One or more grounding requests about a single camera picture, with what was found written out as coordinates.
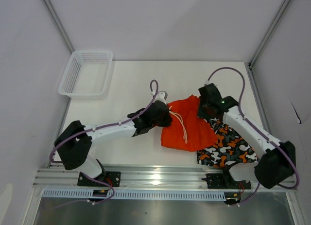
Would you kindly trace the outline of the camouflage orange black shorts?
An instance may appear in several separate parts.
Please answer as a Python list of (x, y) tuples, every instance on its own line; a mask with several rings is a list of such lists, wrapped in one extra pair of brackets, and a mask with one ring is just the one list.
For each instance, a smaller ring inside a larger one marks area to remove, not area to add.
[(197, 152), (197, 163), (223, 169), (235, 163), (258, 162), (252, 147), (226, 123), (210, 119), (209, 124), (216, 135), (216, 142)]

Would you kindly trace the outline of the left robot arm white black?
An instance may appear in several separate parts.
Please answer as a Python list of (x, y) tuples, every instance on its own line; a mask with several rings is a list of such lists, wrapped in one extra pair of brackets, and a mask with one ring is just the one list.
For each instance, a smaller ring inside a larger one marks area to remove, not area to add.
[(172, 121), (166, 102), (156, 100), (148, 108), (128, 114), (121, 122), (99, 127), (82, 125), (79, 120), (73, 121), (54, 145), (67, 171), (83, 173), (94, 186), (100, 186), (105, 182), (105, 170), (98, 159), (89, 155), (92, 147), (111, 139), (143, 135), (157, 126), (168, 127)]

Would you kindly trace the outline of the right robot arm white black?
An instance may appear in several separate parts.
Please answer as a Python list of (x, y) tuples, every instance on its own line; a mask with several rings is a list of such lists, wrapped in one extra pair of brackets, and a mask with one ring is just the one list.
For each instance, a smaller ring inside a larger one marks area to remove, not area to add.
[(291, 176), (296, 183), (300, 176), (296, 168), (295, 146), (290, 142), (282, 142), (252, 121), (241, 108), (241, 102), (231, 96), (222, 97), (218, 88), (207, 84), (199, 88), (200, 103), (198, 116), (204, 119), (218, 119), (224, 122), (253, 148), (258, 161), (253, 163), (236, 163), (226, 167), (222, 175), (222, 183), (232, 188), (239, 181), (257, 181), (267, 189), (280, 186)]

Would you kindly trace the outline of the white plastic basket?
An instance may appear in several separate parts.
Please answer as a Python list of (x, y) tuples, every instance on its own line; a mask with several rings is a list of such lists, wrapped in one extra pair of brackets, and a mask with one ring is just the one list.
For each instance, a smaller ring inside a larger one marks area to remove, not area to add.
[(101, 100), (113, 72), (113, 52), (74, 51), (62, 75), (58, 93), (72, 99)]

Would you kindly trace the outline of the aluminium mounting rail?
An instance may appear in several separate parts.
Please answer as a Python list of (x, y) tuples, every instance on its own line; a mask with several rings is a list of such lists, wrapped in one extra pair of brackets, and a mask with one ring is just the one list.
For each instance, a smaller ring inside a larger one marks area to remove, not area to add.
[[(204, 165), (105, 165), (110, 172), (121, 172), (119, 189), (124, 190), (206, 190), (202, 179), (207, 174), (222, 173)], [(61, 165), (37, 170), (34, 188), (78, 188), (79, 172), (67, 171)]]

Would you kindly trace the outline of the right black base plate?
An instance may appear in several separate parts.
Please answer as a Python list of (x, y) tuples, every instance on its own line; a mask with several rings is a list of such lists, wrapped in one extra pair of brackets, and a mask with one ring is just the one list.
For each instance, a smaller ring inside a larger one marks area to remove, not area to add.
[(206, 182), (208, 189), (251, 189), (250, 182), (235, 181), (230, 175), (224, 173), (207, 173), (201, 180)]

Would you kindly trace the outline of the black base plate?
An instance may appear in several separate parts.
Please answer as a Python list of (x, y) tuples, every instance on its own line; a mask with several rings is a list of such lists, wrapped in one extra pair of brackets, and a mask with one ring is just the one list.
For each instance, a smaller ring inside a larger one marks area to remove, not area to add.
[[(106, 175), (99, 175), (95, 178), (97, 181), (105, 182), (106, 184), (111, 185), (112, 187), (119, 187), (121, 181), (121, 172), (106, 172)], [(84, 187), (103, 187), (102, 184), (89, 180), (82, 173), (79, 173), (79, 178), (77, 181), (78, 186)]]
[(208, 189), (251, 189), (250, 182), (235, 181), (230, 175), (224, 173), (207, 173), (201, 180), (206, 182)]

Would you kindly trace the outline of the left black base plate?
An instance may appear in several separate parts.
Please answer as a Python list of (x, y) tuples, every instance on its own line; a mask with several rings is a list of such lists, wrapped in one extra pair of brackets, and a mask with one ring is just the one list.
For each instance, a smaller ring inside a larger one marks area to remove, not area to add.
[[(106, 172), (106, 175), (99, 175), (95, 178), (97, 181), (105, 182), (106, 184), (111, 185), (112, 187), (119, 187), (121, 181), (121, 172)], [(79, 178), (77, 181), (78, 186), (84, 187), (103, 187), (102, 184), (89, 180), (82, 173), (79, 173)]]

